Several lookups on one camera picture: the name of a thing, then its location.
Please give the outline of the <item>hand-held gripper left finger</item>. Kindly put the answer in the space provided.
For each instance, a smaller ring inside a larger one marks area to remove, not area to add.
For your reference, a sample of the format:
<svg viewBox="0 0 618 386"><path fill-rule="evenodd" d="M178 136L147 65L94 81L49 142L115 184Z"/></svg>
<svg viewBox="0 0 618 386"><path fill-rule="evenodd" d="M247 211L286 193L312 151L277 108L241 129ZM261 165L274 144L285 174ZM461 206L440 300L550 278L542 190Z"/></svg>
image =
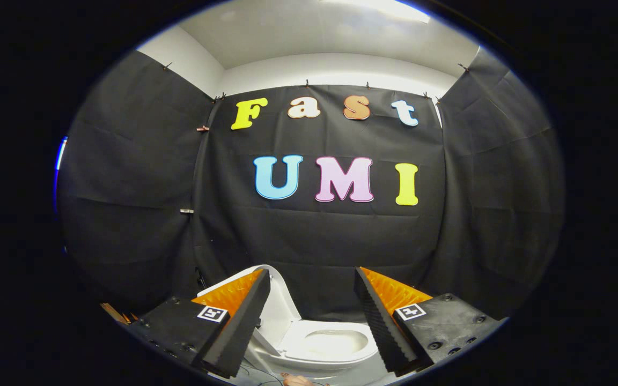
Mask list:
<svg viewBox="0 0 618 386"><path fill-rule="evenodd" d="M257 268L192 300L170 298L127 333L192 372L237 375L270 293L270 274Z"/></svg>

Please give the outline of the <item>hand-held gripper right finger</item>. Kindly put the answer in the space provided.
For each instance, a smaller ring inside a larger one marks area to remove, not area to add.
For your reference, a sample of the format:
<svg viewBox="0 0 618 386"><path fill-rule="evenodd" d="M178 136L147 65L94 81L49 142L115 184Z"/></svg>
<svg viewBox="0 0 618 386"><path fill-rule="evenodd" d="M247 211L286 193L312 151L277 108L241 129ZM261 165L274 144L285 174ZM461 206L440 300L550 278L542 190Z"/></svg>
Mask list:
<svg viewBox="0 0 618 386"><path fill-rule="evenodd" d="M354 276L354 292L380 357L396 376L460 356L505 323L452 293L427 295L361 266Z"/></svg>

